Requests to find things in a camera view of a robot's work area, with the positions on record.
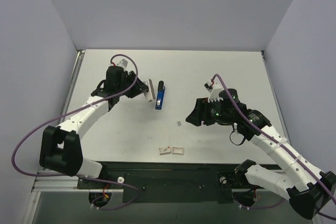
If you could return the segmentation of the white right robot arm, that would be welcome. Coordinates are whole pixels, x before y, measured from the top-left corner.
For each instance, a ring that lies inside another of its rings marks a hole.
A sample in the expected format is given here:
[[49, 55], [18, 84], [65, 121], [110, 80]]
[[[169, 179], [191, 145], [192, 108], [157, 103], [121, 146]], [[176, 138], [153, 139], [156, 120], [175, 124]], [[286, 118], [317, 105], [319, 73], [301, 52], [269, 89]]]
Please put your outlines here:
[[235, 168], [235, 182], [265, 188], [289, 201], [301, 217], [311, 220], [331, 200], [335, 192], [335, 174], [324, 172], [300, 155], [259, 111], [241, 103], [236, 89], [211, 89], [208, 98], [198, 98], [185, 119], [194, 126], [230, 125], [265, 152], [283, 171], [278, 174], [246, 160]]

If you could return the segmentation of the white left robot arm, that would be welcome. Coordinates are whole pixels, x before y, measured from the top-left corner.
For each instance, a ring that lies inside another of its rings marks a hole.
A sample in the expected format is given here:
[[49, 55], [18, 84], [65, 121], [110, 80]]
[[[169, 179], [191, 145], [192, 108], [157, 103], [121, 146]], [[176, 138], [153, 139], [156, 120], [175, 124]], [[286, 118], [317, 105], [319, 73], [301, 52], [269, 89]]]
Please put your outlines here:
[[43, 131], [39, 163], [43, 168], [67, 176], [89, 177], [96, 188], [108, 182], [102, 164], [85, 158], [81, 139], [87, 131], [120, 100], [121, 96], [135, 98], [150, 92], [148, 83], [137, 78], [134, 71], [110, 66], [106, 77], [92, 91], [86, 103], [68, 119]]

